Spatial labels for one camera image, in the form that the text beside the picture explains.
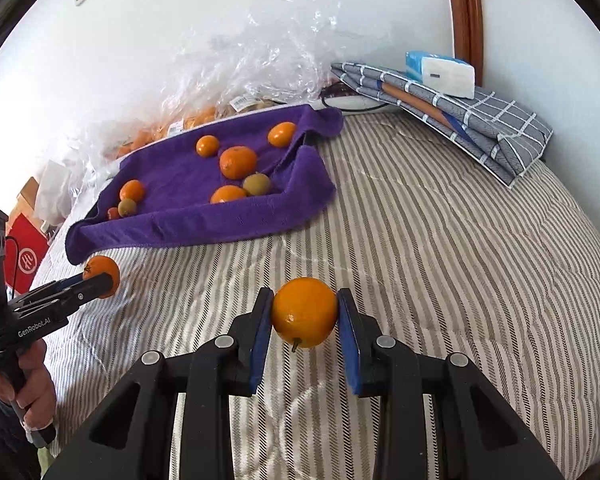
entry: kiwi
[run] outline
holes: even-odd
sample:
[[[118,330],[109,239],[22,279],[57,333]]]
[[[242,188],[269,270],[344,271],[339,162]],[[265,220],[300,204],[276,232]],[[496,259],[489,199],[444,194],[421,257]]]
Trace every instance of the kiwi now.
[[[264,173],[254,173],[244,179],[242,188],[250,196],[266,195],[271,190],[271,181]]]
[[[138,212],[138,206],[130,198],[125,198],[118,204],[118,212],[122,218],[125,216],[133,216]]]

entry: circular logo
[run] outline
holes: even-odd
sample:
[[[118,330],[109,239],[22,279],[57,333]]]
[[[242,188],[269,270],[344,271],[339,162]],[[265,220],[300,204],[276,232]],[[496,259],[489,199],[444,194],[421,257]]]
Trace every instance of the circular logo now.
[[[38,266],[38,258],[36,257],[36,253],[33,252],[28,247],[25,247],[20,251],[20,256],[18,257],[18,268],[24,272],[25,274],[32,274],[36,267]]]

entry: barcode label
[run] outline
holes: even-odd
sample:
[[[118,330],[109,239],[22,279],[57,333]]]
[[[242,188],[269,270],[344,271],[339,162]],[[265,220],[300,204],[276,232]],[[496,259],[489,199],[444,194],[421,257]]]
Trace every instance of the barcode label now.
[[[177,134],[182,133],[184,130],[184,119],[181,119],[175,123],[171,123],[169,129],[167,130],[167,137],[171,137]]]
[[[229,104],[233,107],[233,109],[236,112],[240,113],[245,108],[249,108],[250,106],[260,104],[261,102],[262,101],[260,99],[258,99],[257,97],[254,97],[249,94],[244,94],[244,95],[238,96],[235,99],[231,99],[231,101],[229,101]]]

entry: red bag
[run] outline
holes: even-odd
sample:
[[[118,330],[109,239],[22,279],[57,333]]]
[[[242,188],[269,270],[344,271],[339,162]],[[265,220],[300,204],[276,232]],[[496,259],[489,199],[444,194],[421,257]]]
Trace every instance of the red bag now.
[[[13,273],[16,262],[16,244],[13,240],[6,241],[6,254],[4,258],[4,281],[14,288],[17,294],[28,292],[33,278],[38,272],[42,258],[45,257],[49,246],[46,238],[38,231],[26,216],[19,215],[13,225],[9,236],[18,241],[18,270],[16,271],[16,282],[13,283]]]

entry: black handle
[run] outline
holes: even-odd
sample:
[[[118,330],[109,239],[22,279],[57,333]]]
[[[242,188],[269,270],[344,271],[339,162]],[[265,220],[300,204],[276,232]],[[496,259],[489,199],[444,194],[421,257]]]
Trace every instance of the black handle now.
[[[13,391],[16,395],[27,383],[27,378],[18,366],[18,357],[15,354],[12,358],[7,359],[3,363],[3,366],[0,367],[0,371],[6,375],[11,386],[13,386]],[[20,422],[22,422],[24,420],[24,414],[27,413],[29,407],[27,406],[23,409],[18,406],[18,403],[15,400],[11,403],[11,407],[18,415]],[[47,447],[56,439],[56,428],[53,423],[51,423],[44,430],[27,431],[27,439],[39,449]]]

